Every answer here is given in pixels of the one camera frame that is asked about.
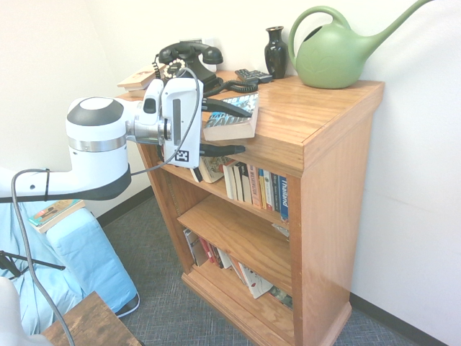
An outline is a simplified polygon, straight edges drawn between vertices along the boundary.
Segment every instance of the wooden table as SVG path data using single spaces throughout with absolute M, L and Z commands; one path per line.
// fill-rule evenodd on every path
M 93 292 L 64 315 L 76 346 L 141 346 L 106 303 Z M 68 346 L 59 321 L 43 333 L 53 345 Z

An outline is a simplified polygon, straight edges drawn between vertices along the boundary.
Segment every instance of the white wall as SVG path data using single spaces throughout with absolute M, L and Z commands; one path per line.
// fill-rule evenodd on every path
M 150 63 L 162 47 L 202 35 L 215 37 L 221 69 L 264 71 L 266 27 L 285 26 L 286 40 L 299 14 L 325 4 L 359 34 L 372 35 L 412 3 L 86 0 L 116 79 Z M 449 345 L 461 345 L 460 18 L 459 1 L 431 2 L 367 62 L 362 78 L 386 88 L 372 130 L 352 288 Z M 328 21 L 321 14 L 305 20 L 297 43 Z
M 84 1 L 3 1 L 0 49 L 0 164 L 70 170 L 70 103 L 122 93 Z M 140 169 L 137 148 L 129 151 L 132 170 Z M 147 177 L 137 176 L 118 198 L 87 205 L 99 216 L 147 186 Z

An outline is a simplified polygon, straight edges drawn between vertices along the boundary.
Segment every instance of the green watering can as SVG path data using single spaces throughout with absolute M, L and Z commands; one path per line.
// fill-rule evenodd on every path
M 316 6 L 303 12 L 294 23 L 288 42 L 288 53 L 298 76 L 310 87 L 340 89 L 355 83 L 362 74 L 365 61 L 418 8 L 433 0 L 418 0 L 389 27 L 373 36 L 352 31 L 346 18 L 328 6 Z M 304 39 L 295 57 L 297 27 L 310 14 L 323 12 L 333 22 L 318 27 Z

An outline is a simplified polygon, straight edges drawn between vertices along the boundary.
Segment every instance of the light blue chair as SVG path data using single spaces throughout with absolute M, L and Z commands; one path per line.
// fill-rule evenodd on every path
M 66 267 L 61 271 L 34 265 L 38 279 L 59 311 L 65 314 L 93 291 L 118 316 L 136 310 L 140 301 L 136 287 L 96 218 L 87 209 L 72 213 L 44 234 L 29 225 L 30 216 L 53 203 L 31 202 L 20 203 L 20 206 L 32 257 Z M 0 203 L 0 250 L 25 256 L 21 230 L 10 203 Z M 20 271 L 27 266 L 27 262 L 20 259 L 14 262 Z M 0 269 L 0 276 L 13 275 Z M 19 293 L 24 331 L 28 335 L 41 333 L 55 321 L 51 308 L 33 284 L 29 271 L 12 282 Z

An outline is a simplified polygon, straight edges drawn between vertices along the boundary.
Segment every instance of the remote control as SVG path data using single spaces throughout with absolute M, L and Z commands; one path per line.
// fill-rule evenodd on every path
M 236 75 L 241 81 L 246 81 L 248 83 L 269 83 L 272 81 L 272 75 L 265 74 L 264 72 L 254 70 L 248 71 L 246 68 L 241 68 L 236 70 Z

